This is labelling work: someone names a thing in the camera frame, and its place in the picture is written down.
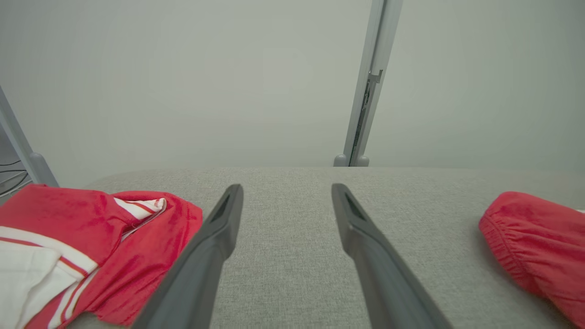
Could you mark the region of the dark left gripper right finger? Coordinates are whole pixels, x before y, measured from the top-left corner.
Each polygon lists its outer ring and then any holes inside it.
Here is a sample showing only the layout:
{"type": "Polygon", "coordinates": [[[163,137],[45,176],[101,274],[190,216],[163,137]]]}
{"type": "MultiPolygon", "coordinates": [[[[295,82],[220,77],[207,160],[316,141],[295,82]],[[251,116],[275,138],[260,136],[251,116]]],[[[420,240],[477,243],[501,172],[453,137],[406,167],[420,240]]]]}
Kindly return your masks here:
{"type": "Polygon", "coordinates": [[[374,329],[451,329],[436,302],[343,184],[331,187],[343,250],[352,258],[374,329]]]}

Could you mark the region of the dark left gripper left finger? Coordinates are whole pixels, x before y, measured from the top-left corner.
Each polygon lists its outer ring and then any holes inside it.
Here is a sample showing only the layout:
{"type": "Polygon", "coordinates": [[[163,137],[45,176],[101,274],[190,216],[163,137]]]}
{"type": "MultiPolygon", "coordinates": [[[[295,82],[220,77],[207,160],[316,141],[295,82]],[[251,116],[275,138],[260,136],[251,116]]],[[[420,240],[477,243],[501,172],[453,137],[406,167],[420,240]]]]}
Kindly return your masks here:
{"type": "Polygon", "coordinates": [[[209,328],[222,267],[236,248],[243,196],[241,185],[228,186],[132,328],[209,328]]]}

